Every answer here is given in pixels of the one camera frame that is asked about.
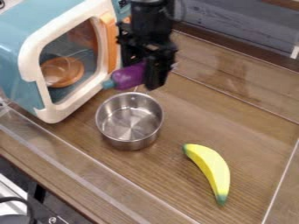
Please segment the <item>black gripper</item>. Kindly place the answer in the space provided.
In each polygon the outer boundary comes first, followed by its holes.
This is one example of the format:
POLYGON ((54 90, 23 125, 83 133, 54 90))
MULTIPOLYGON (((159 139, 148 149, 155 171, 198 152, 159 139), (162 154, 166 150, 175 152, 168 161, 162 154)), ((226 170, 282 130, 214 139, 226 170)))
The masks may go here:
POLYGON ((144 86, 152 91, 167 81, 178 47, 171 41, 174 3, 131 3, 131 22, 118 22, 122 67, 144 64, 144 86))

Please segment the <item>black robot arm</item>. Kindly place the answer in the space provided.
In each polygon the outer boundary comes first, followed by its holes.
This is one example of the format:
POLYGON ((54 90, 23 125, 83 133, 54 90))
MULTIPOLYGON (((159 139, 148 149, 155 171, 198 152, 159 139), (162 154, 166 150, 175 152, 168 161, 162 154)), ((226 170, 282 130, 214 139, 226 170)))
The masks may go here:
POLYGON ((131 0, 131 22, 118 22, 122 60, 126 67, 144 62, 144 86, 162 87, 175 63, 178 46, 171 40, 174 19, 168 0, 131 0))

